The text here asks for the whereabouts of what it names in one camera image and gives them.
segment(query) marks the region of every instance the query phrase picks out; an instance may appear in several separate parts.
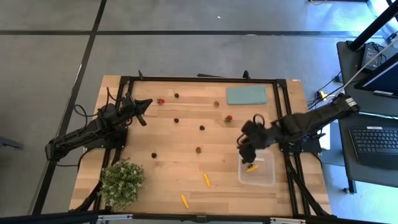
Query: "white cable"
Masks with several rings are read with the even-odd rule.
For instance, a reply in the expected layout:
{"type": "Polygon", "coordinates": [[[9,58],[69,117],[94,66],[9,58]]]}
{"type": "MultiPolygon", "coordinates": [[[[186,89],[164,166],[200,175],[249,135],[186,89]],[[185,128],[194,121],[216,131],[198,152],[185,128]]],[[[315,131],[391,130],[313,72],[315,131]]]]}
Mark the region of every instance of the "white cable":
{"type": "Polygon", "coordinates": [[[353,81],[354,78],[355,78],[357,75],[359,75],[359,74],[362,72],[362,70],[363,70],[366,66],[368,66],[374,59],[378,58],[378,56],[379,56],[380,54],[382,54],[385,50],[387,50],[389,47],[391,47],[395,42],[397,42],[397,40],[398,40],[398,38],[397,38],[396,40],[394,40],[393,42],[391,42],[391,44],[389,44],[387,47],[385,47],[384,49],[382,49],[377,55],[375,55],[370,61],[368,61],[361,69],[359,69],[359,70],[355,73],[355,75],[354,75],[352,78],[350,78],[350,80],[348,80],[348,82],[345,83],[345,84],[343,85],[343,87],[340,88],[340,90],[337,91],[336,95],[338,95],[341,91],[343,91],[344,88],[346,88],[346,87],[348,86],[348,84],[349,84],[351,81],[353,81]]]}
{"type": "Polygon", "coordinates": [[[323,3],[327,2],[327,0],[324,0],[324,1],[320,2],[320,3],[318,3],[318,4],[315,4],[312,0],[310,0],[310,1],[311,1],[311,3],[312,3],[314,6],[319,6],[320,4],[323,4],[323,3]]]}

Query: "green cloth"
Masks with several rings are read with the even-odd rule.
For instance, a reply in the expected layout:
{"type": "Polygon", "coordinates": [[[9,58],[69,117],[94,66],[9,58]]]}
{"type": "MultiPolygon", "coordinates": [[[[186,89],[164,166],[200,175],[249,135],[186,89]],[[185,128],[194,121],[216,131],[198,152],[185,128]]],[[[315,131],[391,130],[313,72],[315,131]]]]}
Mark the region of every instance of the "green cloth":
{"type": "Polygon", "coordinates": [[[226,100],[229,105],[266,104],[268,97],[265,86],[228,87],[226,100]]]}

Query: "plastic container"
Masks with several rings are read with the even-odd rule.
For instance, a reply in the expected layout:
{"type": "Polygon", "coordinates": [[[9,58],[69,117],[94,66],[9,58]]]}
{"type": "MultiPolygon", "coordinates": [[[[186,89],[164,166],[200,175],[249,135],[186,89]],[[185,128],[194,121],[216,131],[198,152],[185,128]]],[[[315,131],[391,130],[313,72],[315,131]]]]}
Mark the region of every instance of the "plastic container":
{"type": "Polygon", "coordinates": [[[256,150],[256,159],[252,163],[257,169],[247,172],[249,164],[242,164],[242,157],[238,159],[238,179],[242,184],[270,187],[275,184],[274,154],[267,149],[256,150]]]}

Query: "wooden table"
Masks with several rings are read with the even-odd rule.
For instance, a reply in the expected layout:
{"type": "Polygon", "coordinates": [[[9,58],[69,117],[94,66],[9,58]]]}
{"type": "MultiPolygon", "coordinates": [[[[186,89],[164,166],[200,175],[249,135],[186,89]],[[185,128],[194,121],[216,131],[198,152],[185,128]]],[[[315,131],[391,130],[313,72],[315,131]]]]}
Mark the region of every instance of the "wooden table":
{"type": "MultiPolygon", "coordinates": [[[[120,78],[104,76],[96,108],[106,102],[106,87],[116,96],[120,78]]],[[[265,105],[227,105],[226,87],[251,85],[256,84],[135,81],[133,97],[152,98],[154,102],[144,116],[147,126],[141,126],[134,119],[121,158],[130,157],[132,162],[142,164],[147,181],[139,201],[123,212],[291,216],[285,164],[278,144],[267,149],[275,157],[275,185],[244,185],[238,180],[236,138],[241,134],[242,125],[254,113],[264,116],[266,126],[277,119],[271,84],[265,84],[268,96],[265,105]],[[163,98],[164,105],[158,105],[156,98],[163,98]],[[215,100],[220,107],[213,105],[215,100]],[[224,123],[227,115],[233,116],[229,124],[224,123]],[[174,123],[174,118],[178,118],[179,123],[174,123]],[[200,131],[200,125],[206,129],[200,131]],[[199,155],[195,152],[198,146],[202,148],[199,155]],[[151,158],[153,152],[157,153],[156,159],[151,158]],[[211,187],[204,181],[204,172],[209,176],[211,187]],[[189,209],[182,203],[181,194],[187,198],[189,209]]],[[[293,113],[306,112],[301,81],[287,80],[287,86],[293,113]]],[[[282,111],[286,114],[282,89],[279,92],[282,111]]],[[[79,206],[97,184],[103,155],[104,149],[94,149],[83,158],[70,208],[79,206]]],[[[302,154],[301,160],[306,186],[330,213],[319,161],[311,154],[302,154]]],[[[302,213],[300,191],[297,186],[295,189],[302,213]]]]}

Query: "potted plant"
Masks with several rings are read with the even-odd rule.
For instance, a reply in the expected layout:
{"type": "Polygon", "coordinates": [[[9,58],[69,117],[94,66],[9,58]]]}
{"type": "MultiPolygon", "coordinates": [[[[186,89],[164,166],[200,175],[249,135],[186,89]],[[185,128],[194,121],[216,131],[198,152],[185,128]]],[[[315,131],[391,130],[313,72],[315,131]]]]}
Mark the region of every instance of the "potted plant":
{"type": "Polygon", "coordinates": [[[102,170],[102,187],[100,194],[106,204],[125,209],[138,199],[138,191],[145,180],[142,166],[122,159],[102,170]]]}

